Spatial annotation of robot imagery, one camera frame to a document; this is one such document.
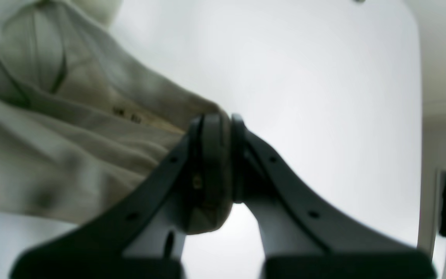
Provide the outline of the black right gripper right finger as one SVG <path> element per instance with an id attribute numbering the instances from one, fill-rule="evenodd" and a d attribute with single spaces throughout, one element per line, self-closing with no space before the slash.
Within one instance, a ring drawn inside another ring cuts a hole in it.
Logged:
<path id="1" fill-rule="evenodd" d="M 260 279 L 436 278 L 428 256 L 325 201 L 238 114 L 231 140 L 233 200 L 258 222 Z"/>

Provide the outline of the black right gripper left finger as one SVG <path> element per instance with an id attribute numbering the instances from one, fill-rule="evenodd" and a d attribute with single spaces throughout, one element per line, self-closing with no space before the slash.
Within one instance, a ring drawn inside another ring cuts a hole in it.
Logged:
<path id="1" fill-rule="evenodd" d="M 181 279 L 187 235 L 231 210 L 230 119 L 205 114 L 140 186 L 76 230 L 25 251 L 12 279 Z"/>

